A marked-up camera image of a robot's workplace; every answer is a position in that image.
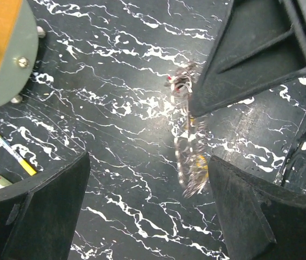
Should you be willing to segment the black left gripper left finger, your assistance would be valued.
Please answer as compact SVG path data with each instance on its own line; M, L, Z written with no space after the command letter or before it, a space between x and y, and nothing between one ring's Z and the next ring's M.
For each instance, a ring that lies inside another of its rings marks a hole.
M89 175L84 152L0 189L0 259L67 259Z

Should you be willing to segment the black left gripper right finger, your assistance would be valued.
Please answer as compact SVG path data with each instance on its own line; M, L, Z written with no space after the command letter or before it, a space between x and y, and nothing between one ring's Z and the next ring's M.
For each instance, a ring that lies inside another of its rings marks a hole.
M209 181L230 259L306 259L306 196L213 156Z

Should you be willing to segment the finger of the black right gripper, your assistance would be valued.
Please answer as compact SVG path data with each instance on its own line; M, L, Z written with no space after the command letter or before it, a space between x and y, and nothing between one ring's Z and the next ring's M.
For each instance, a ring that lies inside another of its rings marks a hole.
M199 117L306 74L306 1L229 1L189 100Z

